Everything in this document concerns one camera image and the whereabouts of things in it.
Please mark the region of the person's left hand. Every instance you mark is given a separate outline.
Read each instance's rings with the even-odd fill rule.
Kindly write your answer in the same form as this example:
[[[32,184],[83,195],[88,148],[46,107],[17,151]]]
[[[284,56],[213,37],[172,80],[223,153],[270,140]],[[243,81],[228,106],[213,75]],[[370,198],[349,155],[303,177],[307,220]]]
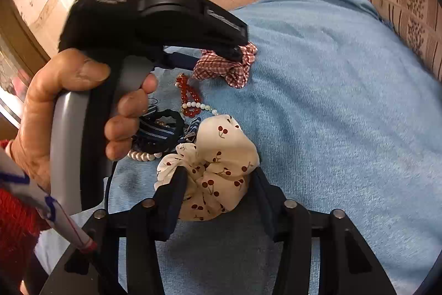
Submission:
[[[91,90],[110,73],[108,65],[90,59],[77,49],[67,49],[52,58],[32,79],[17,137],[10,143],[10,156],[45,191],[50,191],[50,138],[57,96],[63,90]],[[109,160],[120,160],[131,149],[139,117],[148,110],[148,95],[157,90],[157,85],[156,76],[148,74],[136,91],[119,100],[116,116],[100,127],[107,139]]]

